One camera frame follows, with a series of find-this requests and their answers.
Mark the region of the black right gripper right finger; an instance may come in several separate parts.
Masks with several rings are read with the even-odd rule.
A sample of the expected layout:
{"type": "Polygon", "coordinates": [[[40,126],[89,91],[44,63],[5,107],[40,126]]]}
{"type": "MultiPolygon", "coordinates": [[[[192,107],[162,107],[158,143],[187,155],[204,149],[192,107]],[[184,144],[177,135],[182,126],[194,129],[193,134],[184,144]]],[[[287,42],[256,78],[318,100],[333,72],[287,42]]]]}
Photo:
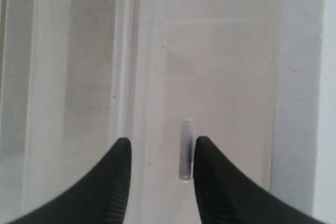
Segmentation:
{"type": "Polygon", "coordinates": [[[314,223],[242,173],[206,136],[196,140],[193,178],[202,223],[314,223]]]}

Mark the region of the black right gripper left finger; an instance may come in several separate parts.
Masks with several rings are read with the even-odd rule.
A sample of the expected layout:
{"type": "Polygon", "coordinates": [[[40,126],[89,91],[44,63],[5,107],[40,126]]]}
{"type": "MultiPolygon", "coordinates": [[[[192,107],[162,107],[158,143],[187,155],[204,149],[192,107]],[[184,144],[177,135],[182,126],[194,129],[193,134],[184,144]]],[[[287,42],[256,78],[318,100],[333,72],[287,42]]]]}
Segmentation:
{"type": "Polygon", "coordinates": [[[131,142],[119,138],[65,192],[14,223],[123,223],[131,183],[131,142]]]}

